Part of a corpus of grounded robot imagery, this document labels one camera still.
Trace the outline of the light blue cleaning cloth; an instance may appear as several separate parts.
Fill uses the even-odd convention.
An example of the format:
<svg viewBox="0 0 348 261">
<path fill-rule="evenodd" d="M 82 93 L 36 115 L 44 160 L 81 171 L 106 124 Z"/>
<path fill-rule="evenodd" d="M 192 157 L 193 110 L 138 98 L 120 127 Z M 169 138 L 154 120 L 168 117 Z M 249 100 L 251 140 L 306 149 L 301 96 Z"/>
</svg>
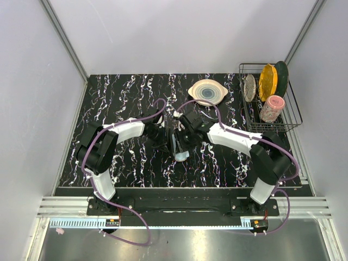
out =
<svg viewBox="0 0 348 261">
<path fill-rule="evenodd" d="M 189 157 L 188 151 L 183 151 L 179 148 L 179 143 L 176 140 L 175 136 L 172 135 L 172 150 L 173 150 L 173 156 L 175 158 L 175 161 L 183 162 L 186 161 Z"/>
</svg>

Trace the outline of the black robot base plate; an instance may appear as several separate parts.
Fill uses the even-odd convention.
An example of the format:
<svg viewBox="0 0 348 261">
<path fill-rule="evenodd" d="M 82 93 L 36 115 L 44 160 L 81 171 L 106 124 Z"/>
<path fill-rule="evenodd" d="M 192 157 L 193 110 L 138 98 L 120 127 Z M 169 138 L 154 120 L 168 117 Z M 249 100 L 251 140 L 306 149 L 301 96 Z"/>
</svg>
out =
<svg viewBox="0 0 348 261">
<path fill-rule="evenodd" d="M 257 204 L 250 188 L 117 189 L 113 204 L 89 199 L 88 216 L 107 218 L 115 227 L 237 226 L 241 218 L 278 217 L 278 204 L 268 199 Z"/>
</svg>

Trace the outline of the grey speckled plate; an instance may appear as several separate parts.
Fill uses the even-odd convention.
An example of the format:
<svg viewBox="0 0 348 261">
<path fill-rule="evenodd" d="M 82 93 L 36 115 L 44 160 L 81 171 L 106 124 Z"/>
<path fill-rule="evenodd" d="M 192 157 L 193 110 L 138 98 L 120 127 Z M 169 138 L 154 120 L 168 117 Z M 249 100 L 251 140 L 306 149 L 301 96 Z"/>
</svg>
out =
<svg viewBox="0 0 348 261">
<path fill-rule="evenodd" d="M 252 74 L 248 74 L 244 80 L 243 95 L 246 102 L 251 102 L 256 94 L 256 81 Z"/>
</svg>

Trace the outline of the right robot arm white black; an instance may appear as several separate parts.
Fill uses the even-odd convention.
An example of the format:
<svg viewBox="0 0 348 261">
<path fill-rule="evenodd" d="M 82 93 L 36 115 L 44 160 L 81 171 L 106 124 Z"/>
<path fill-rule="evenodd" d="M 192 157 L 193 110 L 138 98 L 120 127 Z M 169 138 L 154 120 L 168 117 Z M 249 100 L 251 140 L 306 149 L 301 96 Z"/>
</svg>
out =
<svg viewBox="0 0 348 261">
<path fill-rule="evenodd" d="M 221 145 L 251 158 L 257 179 L 247 201 L 248 212 L 260 215 L 278 181 L 291 165 L 281 141 L 273 132 L 249 133 L 220 123 L 203 120 L 193 111 L 174 112 L 178 127 L 171 134 L 171 150 L 176 161 L 185 161 L 189 151 L 201 143 Z"/>
</svg>

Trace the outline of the black marble pattern mat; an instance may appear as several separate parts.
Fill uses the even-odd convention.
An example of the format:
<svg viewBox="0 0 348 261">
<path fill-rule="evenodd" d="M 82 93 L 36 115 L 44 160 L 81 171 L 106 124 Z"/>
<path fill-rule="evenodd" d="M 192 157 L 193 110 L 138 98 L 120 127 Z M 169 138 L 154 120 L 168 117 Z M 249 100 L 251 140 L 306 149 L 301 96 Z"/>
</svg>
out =
<svg viewBox="0 0 348 261">
<path fill-rule="evenodd" d="M 89 84 L 78 115 L 73 138 L 59 180 L 60 187 L 89 187 L 77 163 L 77 148 L 90 122 L 110 124 L 141 117 L 158 102 L 165 108 L 165 123 L 176 125 L 177 108 L 200 111 L 216 117 L 213 108 L 189 102 L 188 89 L 201 79 L 213 79 L 228 93 L 219 104 L 224 124 L 247 128 L 238 75 L 228 74 L 99 74 Z M 177 162 L 167 153 L 154 150 L 145 137 L 127 140 L 116 147 L 110 167 L 117 187 L 252 187 L 257 175 L 246 155 L 220 145 L 201 144 L 186 161 Z"/>
</svg>

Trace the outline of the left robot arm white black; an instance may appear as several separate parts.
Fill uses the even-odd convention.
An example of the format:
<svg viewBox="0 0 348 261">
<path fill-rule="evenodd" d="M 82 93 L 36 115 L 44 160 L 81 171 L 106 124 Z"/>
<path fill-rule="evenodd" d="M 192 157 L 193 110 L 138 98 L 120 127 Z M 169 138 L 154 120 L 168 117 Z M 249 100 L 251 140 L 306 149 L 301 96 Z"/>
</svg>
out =
<svg viewBox="0 0 348 261">
<path fill-rule="evenodd" d="M 165 127 L 164 114 L 154 108 L 149 112 L 142 118 L 131 117 L 110 125 L 91 123 L 81 138 L 76 159 L 82 164 L 82 172 L 92 179 L 94 194 L 100 199 L 98 208 L 105 215 L 112 215 L 117 210 L 117 201 L 113 199 L 116 190 L 109 168 L 119 143 L 145 136 L 154 150 L 169 153 L 169 131 Z"/>
</svg>

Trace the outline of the dark green plate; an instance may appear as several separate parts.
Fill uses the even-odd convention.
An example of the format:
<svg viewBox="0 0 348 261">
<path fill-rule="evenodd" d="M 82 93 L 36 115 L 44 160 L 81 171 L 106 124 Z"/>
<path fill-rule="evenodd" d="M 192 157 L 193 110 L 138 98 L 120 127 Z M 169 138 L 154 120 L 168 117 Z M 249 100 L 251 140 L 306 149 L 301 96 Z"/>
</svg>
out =
<svg viewBox="0 0 348 261">
<path fill-rule="evenodd" d="M 277 71 L 277 77 L 278 77 L 275 95 L 284 97 L 288 87 L 289 70 L 284 61 L 278 61 L 275 64 L 275 69 Z"/>
</svg>

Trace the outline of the yellow scalloped plate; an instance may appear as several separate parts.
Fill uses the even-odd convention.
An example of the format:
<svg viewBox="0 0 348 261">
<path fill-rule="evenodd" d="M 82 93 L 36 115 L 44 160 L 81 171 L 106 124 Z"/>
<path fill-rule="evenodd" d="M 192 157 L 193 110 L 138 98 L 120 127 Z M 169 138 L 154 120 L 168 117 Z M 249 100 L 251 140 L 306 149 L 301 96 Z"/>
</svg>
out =
<svg viewBox="0 0 348 261">
<path fill-rule="evenodd" d="M 266 64 L 259 77 L 259 98 L 265 102 L 269 96 L 275 94 L 277 89 L 278 73 L 271 64 Z"/>
</svg>

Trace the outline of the pink patterned cup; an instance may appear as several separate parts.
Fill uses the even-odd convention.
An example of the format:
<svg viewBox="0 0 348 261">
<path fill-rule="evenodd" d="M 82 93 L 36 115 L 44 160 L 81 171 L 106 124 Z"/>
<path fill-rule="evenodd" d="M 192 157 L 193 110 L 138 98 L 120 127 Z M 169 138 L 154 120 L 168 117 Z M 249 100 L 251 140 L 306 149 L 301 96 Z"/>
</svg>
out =
<svg viewBox="0 0 348 261">
<path fill-rule="evenodd" d="M 260 119 L 266 123 L 275 122 L 284 106 L 285 100 L 282 97 L 277 95 L 269 96 L 261 109 Z"/>
</svg>

